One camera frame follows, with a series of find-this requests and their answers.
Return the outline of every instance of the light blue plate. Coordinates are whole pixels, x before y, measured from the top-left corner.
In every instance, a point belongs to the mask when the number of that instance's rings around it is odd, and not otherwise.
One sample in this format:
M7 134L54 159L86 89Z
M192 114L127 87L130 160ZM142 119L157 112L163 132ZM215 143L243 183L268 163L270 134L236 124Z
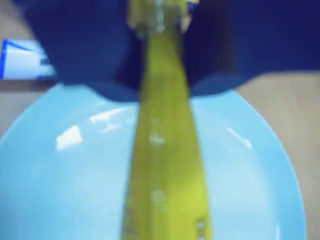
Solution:
M215 240L305 240L293 167L238 94L192 101ZM0 142L0 240L119 240L137 104L61 85Z

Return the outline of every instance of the beige table surface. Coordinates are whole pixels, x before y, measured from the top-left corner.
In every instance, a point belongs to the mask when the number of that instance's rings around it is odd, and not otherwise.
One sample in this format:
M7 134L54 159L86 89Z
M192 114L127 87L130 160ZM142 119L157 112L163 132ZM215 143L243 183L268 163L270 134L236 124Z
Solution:
M0 3L0 41L32 35ZM294 165L307 221L307 239L320 239L320 74L267 74L238 92L268 121ZM8 90L0 83L0 136L42 91L30 87Z

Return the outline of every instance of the plate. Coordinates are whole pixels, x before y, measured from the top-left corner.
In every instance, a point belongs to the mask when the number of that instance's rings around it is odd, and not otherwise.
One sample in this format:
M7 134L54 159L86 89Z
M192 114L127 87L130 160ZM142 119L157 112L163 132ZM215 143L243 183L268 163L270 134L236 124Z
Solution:
M192 100L215 240L305 240L302 195L272 129L234 91ZM1 240L115 240L138 105L57 85L0 142Z

